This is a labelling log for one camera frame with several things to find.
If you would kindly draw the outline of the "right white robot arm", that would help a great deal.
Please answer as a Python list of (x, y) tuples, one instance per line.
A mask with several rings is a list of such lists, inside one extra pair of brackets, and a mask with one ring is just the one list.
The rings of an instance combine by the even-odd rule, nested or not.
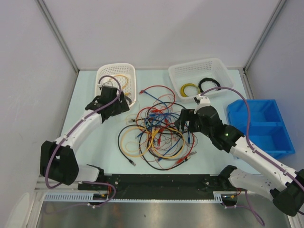
[(292, 217), (301, 212), (304, 204), (303, 170), (296, 171), (259, 149), (240, 130), (224, 124), (212, 106), (182, 109), (174, 124), (184, 130), (185, 123), (189, 124), (191, 133), (204, 134), (217, 149), (239, 157), (261, 174), (261, 177), (254, 177), (233, 168), (230, 174), (219, 178), (223, 190), (236, 187), (253, 191), (270, 199), (281, 212)]

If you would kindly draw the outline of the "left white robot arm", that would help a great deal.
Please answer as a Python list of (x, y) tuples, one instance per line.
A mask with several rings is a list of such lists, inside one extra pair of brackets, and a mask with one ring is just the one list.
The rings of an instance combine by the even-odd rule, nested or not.
[(123, 91), (103, 86), (100, 95), (85, 107), (83, 115), (68, 133), (41, 145), (40, 175), (65, 185), (71, 185), (75, 181), (88, 181), (93, 189), (101, 189), (105, 184), (105, 178), (100, 175), (101, 169), (93, 165), (79, 165), (76, 152), (105, 120), (129, 110)]

